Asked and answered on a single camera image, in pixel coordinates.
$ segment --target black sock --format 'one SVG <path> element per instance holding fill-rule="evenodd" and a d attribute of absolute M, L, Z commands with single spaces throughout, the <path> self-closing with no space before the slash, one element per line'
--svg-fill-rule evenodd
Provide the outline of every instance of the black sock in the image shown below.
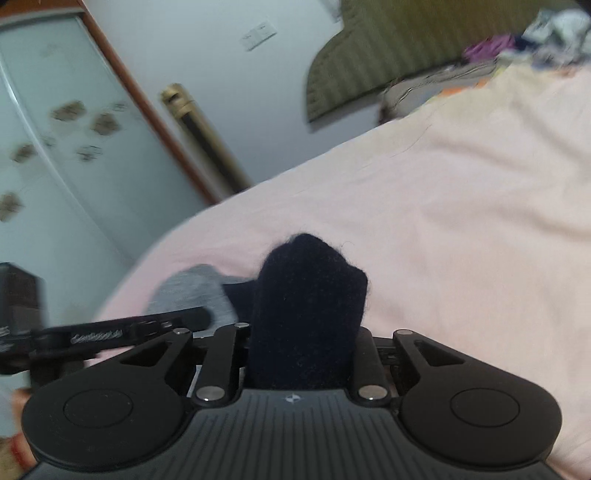
<path fill-rule="evenodd" d="M 255 285 L 248 384 L 274 390 L 347 383 L 367 276 L 319 238 L 274 249 Z"/>

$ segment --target frosted glass panel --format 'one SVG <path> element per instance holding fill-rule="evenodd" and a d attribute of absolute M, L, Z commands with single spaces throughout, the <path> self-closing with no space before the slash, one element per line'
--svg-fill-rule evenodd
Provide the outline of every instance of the frosted glass panel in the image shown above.
<path fill-rule="evenodd" d="M 0 222 L 0 262 L 11 262 L 45 280 L 50 326 L 91 320 L 127 266 L 102 236 L 72 208 L 34 154 L 22 163 L 14 152 L 29 143 L 4 88 L 0 88 L 0 196 L 15 193 L 22 210 Z M 8 399 L 25 374 L 0 377 L 0 436 L 12 435 Z"/>
<path fill-rule="evenodd" d="M 76 18 L 2 31 L 0 51 L 52 158 L 129 257 L 203 209 Z M 73 102 L 77 119 L 55 113 Z"/>

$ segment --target wall switch plate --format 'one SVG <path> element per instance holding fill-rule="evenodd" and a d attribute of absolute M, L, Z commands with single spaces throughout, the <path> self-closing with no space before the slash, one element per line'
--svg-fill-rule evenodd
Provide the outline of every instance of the wall switch plate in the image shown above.
<path fill-rule="evenodd" d="M 277 30 L 268 21 L 264 21 L 257 27 L 250 30 L 242 38 L 241 42 L 246 51 L 251 51 L 253 48 L 258 47 L 268 38 L 277 34 Z"/>

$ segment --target bed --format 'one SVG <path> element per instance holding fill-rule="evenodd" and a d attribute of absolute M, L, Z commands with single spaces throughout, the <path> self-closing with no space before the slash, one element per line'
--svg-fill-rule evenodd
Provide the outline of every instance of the bed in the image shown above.
<path fill-rule="evenodd" d="M 548 389 L 550 462 L 591 478 L 591 70 L 511 66 L 180 225 L 99 319 L 197 264 L 255 277 L 310 232 L 369 277 L 363 324 L 409 328 Z"/>

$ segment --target decorative pattern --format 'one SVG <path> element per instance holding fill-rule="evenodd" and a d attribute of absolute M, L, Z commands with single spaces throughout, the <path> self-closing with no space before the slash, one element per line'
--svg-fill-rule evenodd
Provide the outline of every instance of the decorative pattern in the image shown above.
<path fill-rule="evenodd" d="M 82 161 L 92 161 L 103 154 L 103 149 L 94 145 L 85 145 L 76 150 L 76 153 Z"/>
<path fill-rule="evenodd" d="M 17 163 L 23 163 L 36 154 L 37 152 L 33 144 L 28 143 L 18 147 L 11 155 L 11 158 Z"/>
<path fill-rule="evenodd" d="M 90 128 L 103 136 L 112 135 L 116 131 L 121 130 L 121 126 L 117 123 L 112 113 L 100 114 Z"/>
<path fill-rule="evenodd" d="M 79 100 L 67 103 L 51 112 L 51 117 L 60 122 L 73 122 L 86 113 L 84 103 Z"/>
<path fill-rule="evenodd" d="M 9 221 L 21 208 L 21 202 L 15 193 L 0 196 L 0 222 Z"/>

